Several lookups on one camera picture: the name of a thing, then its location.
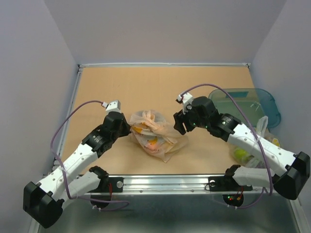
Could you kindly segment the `orange printed plastic bag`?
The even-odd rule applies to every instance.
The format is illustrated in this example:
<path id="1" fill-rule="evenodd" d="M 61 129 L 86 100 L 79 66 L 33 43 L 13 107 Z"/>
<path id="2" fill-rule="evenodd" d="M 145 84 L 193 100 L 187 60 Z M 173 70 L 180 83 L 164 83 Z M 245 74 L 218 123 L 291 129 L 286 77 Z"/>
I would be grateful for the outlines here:
<path id="1" fill-rule="evenodd" d="M 150 156 L 163 162 L 185 147 L 189 139 L 173 128 L 165 117 L 155 110 L 135 112 L 129 120 L 132 140 Z"/>

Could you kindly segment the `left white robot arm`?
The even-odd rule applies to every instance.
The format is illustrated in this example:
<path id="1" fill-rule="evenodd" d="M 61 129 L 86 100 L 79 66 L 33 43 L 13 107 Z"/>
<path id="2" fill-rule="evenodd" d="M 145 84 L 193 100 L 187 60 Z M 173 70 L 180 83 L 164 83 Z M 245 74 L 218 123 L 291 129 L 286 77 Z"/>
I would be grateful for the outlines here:
<path id="1" fill-rule="evenodd" d="M 75 199 L 108 205 L 112 202 L 112 184 L 99 166 L 80 173 L 111 149 L 115 141 L 127 136 L 130 126 L 120 112 L 108 113 L 101 125 L 89 133 L 77 149 L 50 175 L 23 189 L 23 210 L 43 228 L 54 225 L 63 210 Z"/>

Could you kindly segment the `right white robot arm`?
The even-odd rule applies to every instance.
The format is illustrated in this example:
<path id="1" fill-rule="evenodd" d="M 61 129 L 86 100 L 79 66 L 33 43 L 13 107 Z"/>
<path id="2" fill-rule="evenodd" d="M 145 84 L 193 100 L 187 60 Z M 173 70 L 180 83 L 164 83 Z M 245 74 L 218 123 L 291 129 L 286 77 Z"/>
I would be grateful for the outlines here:
<path id="1" fill-rule="evenodd" d="M 265 168 L 234 165 L 226 170 L 224 185 L 259 186 L 295 200 L 311 175 L 311 160 L 304 152 L 294 153 L 274 145 L 231 114 L 221 114 L 206 96 L 194 98 L 186 93 L 176 101 L 182 110 L 174 114 L 174 128 L 182 135 L 195 128 L 207 130 L 212 136 L 242 148 L 266 164 Z"/>

